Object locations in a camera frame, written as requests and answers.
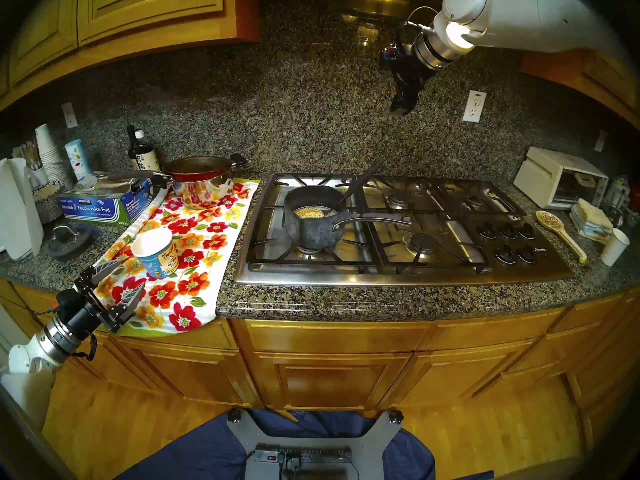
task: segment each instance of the stack of paper cups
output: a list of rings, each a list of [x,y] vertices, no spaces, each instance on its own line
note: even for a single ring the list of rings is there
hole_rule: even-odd
[[[63,157],[58,151],[46,123],[36,129],[36,141],[40,160],[49,181],[58,182],[62,187],[71,189],[74,186],[74,179],[69,171],[69,159]]]

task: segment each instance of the sponge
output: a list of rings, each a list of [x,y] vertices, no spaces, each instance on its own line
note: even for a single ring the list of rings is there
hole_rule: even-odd
[[[576,211],[580,212],[581,218],[584,219],[585,222],[593,225],[599,225],[605,229],[613,229],[613,224],[611,220],[607,218],[600,208],[595,207],[594,205],[587,203],[584,199],[578,199]]]

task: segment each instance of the dark bottle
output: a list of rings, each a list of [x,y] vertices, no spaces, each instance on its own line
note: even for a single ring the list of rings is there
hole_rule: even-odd
[[[138,165],[138,160],[136,159],[136,152],[134,151],[136,145],[136,127],[127,125],[127,134],[129,135],[129,142],[131,142],[131,146],[129,147],[131,168],[133,168],[133,170],[140,170],[140,165]]]
[[[160,170],[156,151],[152,143],[145,139],[144,130],[136,130],[136,145],[133,148],[136,153],[137,165],[140,170]]]

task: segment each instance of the stainless steel cooktop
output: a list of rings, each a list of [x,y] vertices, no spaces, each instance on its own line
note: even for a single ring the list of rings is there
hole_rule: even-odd
[[[410,216],[411,225],[356,222],[340,241],[301,251],[284,228],[284,197],[300,186],[345,191],[353,175],[277,173],[265,184],[235,269],[240,284],[456,286],[565,279],[572,270],[527,214],[491,182],[374,176],[353,213]]]

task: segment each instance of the stainless steel pot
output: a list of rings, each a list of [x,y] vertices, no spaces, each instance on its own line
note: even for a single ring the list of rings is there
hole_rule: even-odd
[[[163,171],[127,170],[96,173],[100,178],[130,179],[161,175],[173,184],[175,194],[190,208],[211,208],[233,189],[233,169],[247,160],[238,153],[229,158],[219,156],[189,156],[167,162]]]

